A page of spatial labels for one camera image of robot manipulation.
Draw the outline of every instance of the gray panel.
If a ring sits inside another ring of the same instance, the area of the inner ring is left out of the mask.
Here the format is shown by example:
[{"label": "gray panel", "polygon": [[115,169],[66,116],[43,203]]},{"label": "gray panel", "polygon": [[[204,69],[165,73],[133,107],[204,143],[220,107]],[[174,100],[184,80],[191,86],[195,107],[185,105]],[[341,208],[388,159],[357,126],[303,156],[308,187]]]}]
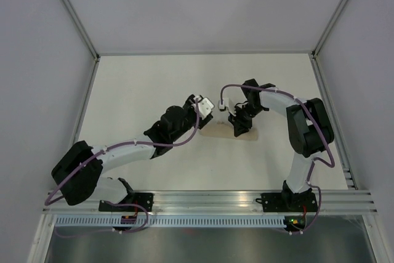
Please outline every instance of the gray panel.
[{"label": "gray panel", "polygon": [[357,184],[394,245],[394,0],[350,0],[319,56]]},{"label": "gray panel", "polygon": [[59,0],[0,7],[0,253],[25,262],[93,64]]},{"label": "gray panel", "polygon": [[312,50],[340,0],[71,0],[100,54]]},{"label": "gray panel", "polygon": [[[58,230],[63,235],[91,227]],[[365,230],[356,220],[320,217],[304,235],[272,229],[146,229],[119,235],[52,237],[46,263],[107,262],[375,262]]]}]

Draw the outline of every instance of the gray floor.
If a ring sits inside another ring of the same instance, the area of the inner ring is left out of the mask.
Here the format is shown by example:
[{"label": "gray floor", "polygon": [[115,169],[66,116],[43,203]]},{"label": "gray floor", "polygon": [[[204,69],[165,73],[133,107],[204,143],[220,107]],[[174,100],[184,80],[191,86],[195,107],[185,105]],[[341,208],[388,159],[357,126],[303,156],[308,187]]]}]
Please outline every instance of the gray floor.
[{"label": "gray floor", "polygon": [[[92,227],[60,228],[64,235]],[[47,263],[69,262],[375,262],[362,223],[319,217],[304,235],[272,229],[150,228],[119,235],[97,233],[50,243]]]}]

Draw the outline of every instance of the robotic arm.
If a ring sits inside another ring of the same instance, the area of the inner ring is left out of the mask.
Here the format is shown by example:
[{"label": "robotic arm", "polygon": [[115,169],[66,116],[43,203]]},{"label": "robotic arm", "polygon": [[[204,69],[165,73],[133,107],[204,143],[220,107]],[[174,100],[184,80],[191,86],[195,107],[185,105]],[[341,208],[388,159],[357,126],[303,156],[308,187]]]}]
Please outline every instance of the robotic arm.
[{"label": "robotic arm", "polygon": [[[277,93],[273,84],[259,86],[254,79],[245,81],[243,86],[259,87],[267,91],[242,88],[246,102],[240,106],[233,105],[231,100],[223,98],[219,102],[221,111],[228,110],[229,122],[234,127],[234,136],[238,137],[252,128],[252,119],[261,111],[273,110],[287,118],[289,140],[294,149],[294,157],[290,174],[283,183],[282,199],[288,209],[297,207],[297,202],[312,190],[307,184],[313,159],[325,151],[320,136],[309,120],[302,107],[293,98]],[[305,100],[298,98],[312,114],[327,143],[334,140],[329,118],[320,99]]]},{"label": "robotic arm", "polygon": [[169,107],[150,129],[129,142],[93,147],[85,141],[77,142],[52,170],[52,177],[57,185],[64,183],[78,166],[91,158],[88,165],[85,164],[60,188],[66,202],[72,206],[92,197],[114,204],[131,203],[134,192],[124,179],[113,180],[101,175],[133,161],[164,155],[176,140],[196,126],[197,117],[199,129],[210,122],[213,108],[208,98],[191,95],[183,107]]}]

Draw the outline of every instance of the perforated metal strip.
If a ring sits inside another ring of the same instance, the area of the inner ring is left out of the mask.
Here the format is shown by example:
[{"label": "perforated metal strip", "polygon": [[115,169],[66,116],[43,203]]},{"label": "perforated metal strip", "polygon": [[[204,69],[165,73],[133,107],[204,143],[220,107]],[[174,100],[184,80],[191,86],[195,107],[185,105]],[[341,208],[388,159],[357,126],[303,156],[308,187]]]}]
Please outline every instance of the perforated metal strip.
[{"label": "perforated metal strip", "polygon": [[[204,228],[283,228],[284,216],[149,216],[147,227],[204,227]],[[137,217],[133,226],[141,226],[143,214]],[[58,215],[57,227],[94,226],[122,227],[121,215]]]}]

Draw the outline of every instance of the table surface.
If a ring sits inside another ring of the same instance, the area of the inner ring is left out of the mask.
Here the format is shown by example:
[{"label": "table surface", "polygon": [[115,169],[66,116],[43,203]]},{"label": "table surface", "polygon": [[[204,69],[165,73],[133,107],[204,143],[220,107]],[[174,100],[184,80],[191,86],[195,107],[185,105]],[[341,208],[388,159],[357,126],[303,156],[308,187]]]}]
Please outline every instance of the table surface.
[{"label": "table surface", "polygon": [[[307,54],[145,55],[102,57],[79,139],[107,145],[133,139],[149,129],[171,105],[190,94],[215,104],[225,84],[255,78],[300,98],[320,97]],[[225,96],[245,100],[238,88]],[[213,121],[223,120],[214,112]],[[248,142],[203,137],[149,161],[136,161],[106,173],[126,179],[135,190],[274,190],[289,174],[293,149],[287,121],[271,111],[254,118],[259,139]],[[186,139],[190,132],[180,140]],[[322,189],[347,189],[334,144],[336,167],[318,163],[312,183]]]}]

